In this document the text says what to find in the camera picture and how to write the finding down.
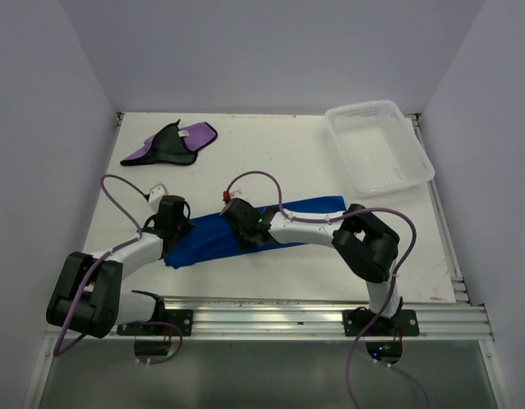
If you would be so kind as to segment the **blue towel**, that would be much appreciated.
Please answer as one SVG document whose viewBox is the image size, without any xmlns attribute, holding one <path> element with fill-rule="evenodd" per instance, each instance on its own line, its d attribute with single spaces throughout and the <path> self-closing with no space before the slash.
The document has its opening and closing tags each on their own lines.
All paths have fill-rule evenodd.
<svg viewBox="0 0 525 409">
<path fill-rule="evenodd" d="M 302 213 L 346 211 L 345 200 L 338 195 L 285 202 L 284 206 L 287 210 Z M 178 269 L 199 262 L 302 245 L 302 243 L 270 244 L 242 250 L 234 237 L 233 230 L 218 213 L 196 217 L 191 222 L 193 224 L 191 232 L 178 242 L 171 253 L 164 257 L 164 264 L 167 267 Z"/>
</svg>

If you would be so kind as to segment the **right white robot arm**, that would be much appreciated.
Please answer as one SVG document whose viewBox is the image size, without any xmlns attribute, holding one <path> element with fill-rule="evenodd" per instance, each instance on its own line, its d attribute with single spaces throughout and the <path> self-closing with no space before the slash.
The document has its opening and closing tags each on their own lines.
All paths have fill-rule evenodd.
<svg viewBox="0 0 525 409">
<path fill-rule="evenodd" d="M 278 207 L 257 210 L 244 199 L 230 199 L 221 217 L 232 228 L 239 247 L 264 245 L 320 245 L 337 251 L 354 275 L 366 282 L 369 323 L 379 334 L 389 334 L 400 324 L 401 296 L 391 286 L 398 257 L 399 235 L 360 204 L 343 211 L 302 213 Z"/>
</svg>

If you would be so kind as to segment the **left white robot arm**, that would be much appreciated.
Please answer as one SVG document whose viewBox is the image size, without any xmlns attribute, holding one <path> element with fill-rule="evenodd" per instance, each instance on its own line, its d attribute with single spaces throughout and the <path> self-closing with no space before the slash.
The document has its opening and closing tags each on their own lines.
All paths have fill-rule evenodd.
<svg viewBox="0 0 525 409">
<path fill-rule="evenodd" d="M 47 323 L 96 338 L 132 322 L 147 334 L 160 333 L 167 323 L 161 297 L 147 291 L 124 292 L 121 283 L 171 253 L 193 228 L 189 217 L 183 197 L 165 195 L 134 238 L 106 251 L 69 254 L 49 300 Z"/>
</svg>

